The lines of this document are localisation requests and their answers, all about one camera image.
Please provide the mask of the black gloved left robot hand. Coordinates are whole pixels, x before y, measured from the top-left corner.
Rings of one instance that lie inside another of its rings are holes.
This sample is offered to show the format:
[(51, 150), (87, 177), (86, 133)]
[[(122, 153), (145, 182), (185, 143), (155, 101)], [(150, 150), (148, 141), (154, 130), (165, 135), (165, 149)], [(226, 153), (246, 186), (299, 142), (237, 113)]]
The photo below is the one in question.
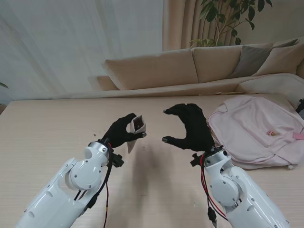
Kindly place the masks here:
[(124, 117), (119, 118), (112, 123), (108, 131), (105, 133), (102, 139), (98, 140), (101, 143), (110, 144), (112, 148), (116, 148), (124, 144), (125, 142), (131, 142), (140, 138), (144, 138), (147, 134), (142, 133), (130, 133), (127, 132), (127, 125), (136, 117), (134, 113), (130, 113)]

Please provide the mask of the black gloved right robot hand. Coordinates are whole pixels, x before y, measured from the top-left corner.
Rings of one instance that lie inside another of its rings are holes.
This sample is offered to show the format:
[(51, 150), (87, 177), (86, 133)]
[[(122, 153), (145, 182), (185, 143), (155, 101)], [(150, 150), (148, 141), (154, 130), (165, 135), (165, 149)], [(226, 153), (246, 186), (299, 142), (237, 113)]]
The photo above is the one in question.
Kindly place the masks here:
[(215, 147), (207, 120), (196, 104), (176, 104), (163, 112), (178, 116), (186, 130), (185, 138), (165, 136), (162, 138), (164, 143), (195, 152), (210, 152)]

